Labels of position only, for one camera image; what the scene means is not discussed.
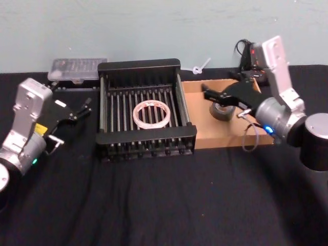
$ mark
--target yellow label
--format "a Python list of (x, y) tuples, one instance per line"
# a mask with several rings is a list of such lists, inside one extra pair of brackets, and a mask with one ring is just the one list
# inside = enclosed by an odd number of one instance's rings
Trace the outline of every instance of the yellow label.
[(47, 129), (48, 128), (46, 128), (40, 124), (36, 124), (34, 131), (37, 132), (38, 134), (40, 134), (41, 136), (43, 136), (46, 133)]

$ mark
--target blue led light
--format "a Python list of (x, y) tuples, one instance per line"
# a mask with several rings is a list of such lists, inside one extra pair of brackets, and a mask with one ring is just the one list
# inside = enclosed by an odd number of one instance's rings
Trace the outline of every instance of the blue led light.
[(269, 127), (269, 126), (265, 126), (264, 129), (270, 135), (273, 133), (273, 129), (271, 127)]

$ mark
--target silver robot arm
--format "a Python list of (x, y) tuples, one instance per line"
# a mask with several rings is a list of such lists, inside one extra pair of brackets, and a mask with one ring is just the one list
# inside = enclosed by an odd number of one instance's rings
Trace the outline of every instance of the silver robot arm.
[(257, 121), (270, 126), (288, 144), (301, 147), (300, 160), (305, 166), (328, 171), (328, 114), (305, 115), (304, 101), (292, 87), (281, 38), (256, 44), (255, 53), (273, 95), (258, 108)]
[(257, 121), (273, 129), (276, 137), (292, 146), (301, 146), (305, 105), (293, 89), (289, 63), (280, 36), (254, 45), (258, 65), (268, 76), (273, 97), (264, 101), (256, 112)]
[(34, 130), (51, 100), (52, 91), (31, 78), (18, 86), (14, 122), (0, 148), (0, 208), (7, 201), (9, 186), (26, 174), (46, 148), (46, 141)]

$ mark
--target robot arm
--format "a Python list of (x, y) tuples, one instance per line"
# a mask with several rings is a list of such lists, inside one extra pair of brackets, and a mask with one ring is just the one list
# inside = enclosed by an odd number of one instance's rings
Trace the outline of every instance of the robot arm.
[(301, 147), (303, 164), (316, 171), (328, 170), (328, 114), (309, 117), (304, 101), (292, 87), (280, 36), (254, 45), (259, 67), (267, 74), (273, 97), (255, 93), (251, 80), (244, 79), (216, 92), (202, 86), (204, 97), (223, 106), (237, 106), (244, 110), (239, 115), (250, 114), (268, 132), (287, 144)]
[(57, 128), (75, 125), (91, 112), (89, 98), (77, 112), (53, 100), (52, 90), (56, 86), (57, 83), (53, 83), (46, 87), (31, 78), (18, 86), (12, 129), (0, 148), (0, 209), (6, 205), (12, 187), (46, 150), (47, 144), (54, 141), (54, 151), (64, 143), (53, 135)]

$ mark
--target black dish rack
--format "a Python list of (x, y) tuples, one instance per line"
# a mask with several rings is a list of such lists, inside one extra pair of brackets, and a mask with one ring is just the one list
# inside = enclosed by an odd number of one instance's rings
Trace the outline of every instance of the black dish rack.
[[(178, 59), (101, 63), (99, 132), (96, 143), (110, 160), (192, 154), (196, 127), (189, 120)], [(171, 110), (170, 122), (160, 129), (139, 129), (134, 107), (144, 100), (160, 100)], [(147, 123), (161, 121), (155, 107), (140, 111)]]

